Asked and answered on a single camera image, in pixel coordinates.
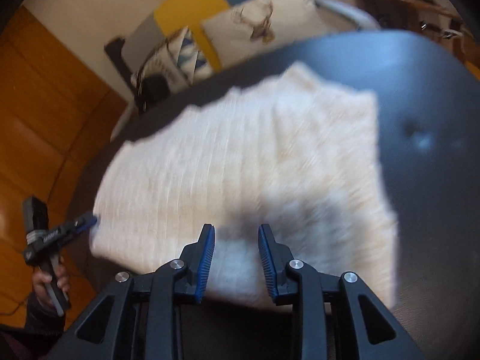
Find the cream knitted sweater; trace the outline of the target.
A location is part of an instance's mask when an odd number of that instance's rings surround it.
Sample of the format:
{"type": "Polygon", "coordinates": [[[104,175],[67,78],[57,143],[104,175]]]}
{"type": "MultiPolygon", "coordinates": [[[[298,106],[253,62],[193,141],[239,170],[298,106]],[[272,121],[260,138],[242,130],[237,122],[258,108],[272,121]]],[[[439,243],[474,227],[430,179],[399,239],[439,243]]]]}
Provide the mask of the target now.
{"type": "Polygon", "coordinates": [[[257,246],[278,242],[319,272],[356,272],[396,301],[398,220],[379,158],[377,94],[294,63],[206,106],[188,106],[153,136],[126,142],[94,202],[95,257],[155,271],[216,230],[206,295],[272,308],[257,246]]]}

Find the black handbag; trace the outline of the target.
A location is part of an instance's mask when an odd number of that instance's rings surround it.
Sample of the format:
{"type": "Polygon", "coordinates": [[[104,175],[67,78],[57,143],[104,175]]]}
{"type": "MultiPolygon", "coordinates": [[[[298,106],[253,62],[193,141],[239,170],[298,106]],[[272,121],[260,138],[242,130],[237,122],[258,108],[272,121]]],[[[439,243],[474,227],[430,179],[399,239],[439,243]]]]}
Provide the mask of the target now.
{"type": "Polygon", "coordinates": [[[154,74],[145,77],[137,84],[134,95],[134,102],[139,115],[144,115],[171,94],[168,82],[163,75],[154,74]]]}

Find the triangle pattern cushion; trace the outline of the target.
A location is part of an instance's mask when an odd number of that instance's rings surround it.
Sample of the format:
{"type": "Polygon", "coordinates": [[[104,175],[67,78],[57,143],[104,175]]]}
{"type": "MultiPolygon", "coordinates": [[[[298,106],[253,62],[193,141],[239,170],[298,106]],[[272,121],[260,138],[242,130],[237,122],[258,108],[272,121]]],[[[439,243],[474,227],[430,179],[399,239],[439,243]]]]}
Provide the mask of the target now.
{"type": "Polygon", "coordinates": [[[167,37],[131,75],[131,83],[141,92],[147,78],[162,76],[175,94],[212,76],[214,70],[193,38],[189,27],[167,37]]]}

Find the grey yellow blue sofa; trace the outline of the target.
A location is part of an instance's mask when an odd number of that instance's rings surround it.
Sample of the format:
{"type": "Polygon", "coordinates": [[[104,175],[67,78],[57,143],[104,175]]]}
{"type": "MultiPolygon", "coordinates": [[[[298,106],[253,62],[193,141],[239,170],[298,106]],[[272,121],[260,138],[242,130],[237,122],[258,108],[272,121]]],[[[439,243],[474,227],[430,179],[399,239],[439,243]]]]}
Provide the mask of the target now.
{"type": "Polygon", "coordinates": [[[104,47],[134,94],[161,75],[174,94],[226,68],[334,32],[326,9],[359,30],[378,30],[367,12],[337,0],[166,0],[128,37],[104,47]]]}

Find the deer print cushion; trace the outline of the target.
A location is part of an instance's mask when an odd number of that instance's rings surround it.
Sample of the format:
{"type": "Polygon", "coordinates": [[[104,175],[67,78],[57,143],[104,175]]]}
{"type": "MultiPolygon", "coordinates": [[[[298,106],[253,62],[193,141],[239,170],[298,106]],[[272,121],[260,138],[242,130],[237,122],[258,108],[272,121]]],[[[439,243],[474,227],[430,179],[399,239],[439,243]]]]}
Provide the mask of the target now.
{"type": "Polygon", "coordinates": [[[247,0],[201,25],[222,68],[333,32],[314,0],[247,0]]]}

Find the wooden side desk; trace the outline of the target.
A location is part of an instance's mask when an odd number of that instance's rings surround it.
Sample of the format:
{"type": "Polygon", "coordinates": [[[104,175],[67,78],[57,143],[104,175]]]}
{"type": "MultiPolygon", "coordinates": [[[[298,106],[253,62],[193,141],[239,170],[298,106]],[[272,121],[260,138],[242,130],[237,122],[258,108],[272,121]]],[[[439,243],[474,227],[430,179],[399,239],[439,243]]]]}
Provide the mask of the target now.
{"type": "Polygon", "coordinates": [[[462,41],[473,33],[450,0],[355,0],[384,29],[404,29],[432,41],[462,41]]]}

